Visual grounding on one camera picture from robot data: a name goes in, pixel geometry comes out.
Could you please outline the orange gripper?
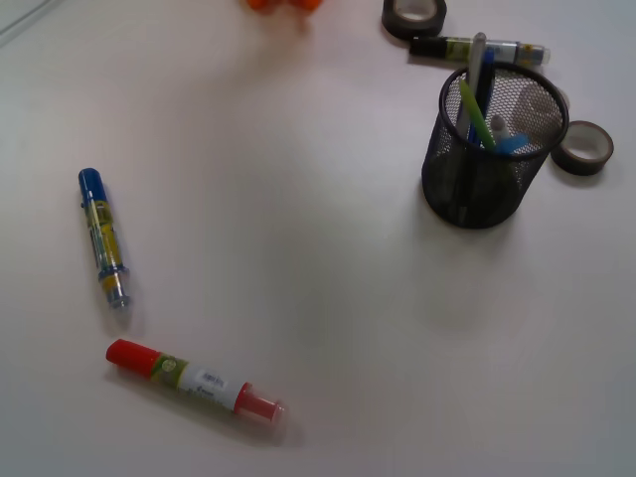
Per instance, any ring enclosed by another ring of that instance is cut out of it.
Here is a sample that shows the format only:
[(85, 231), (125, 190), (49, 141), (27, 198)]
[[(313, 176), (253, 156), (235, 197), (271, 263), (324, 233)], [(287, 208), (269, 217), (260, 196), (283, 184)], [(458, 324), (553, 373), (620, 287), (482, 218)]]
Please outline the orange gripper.
[(314, 11), (321, 5), (321, 0), (246, 0), (249, 8), (265, 11), (282, 4), (289, 4), (304, 11)]

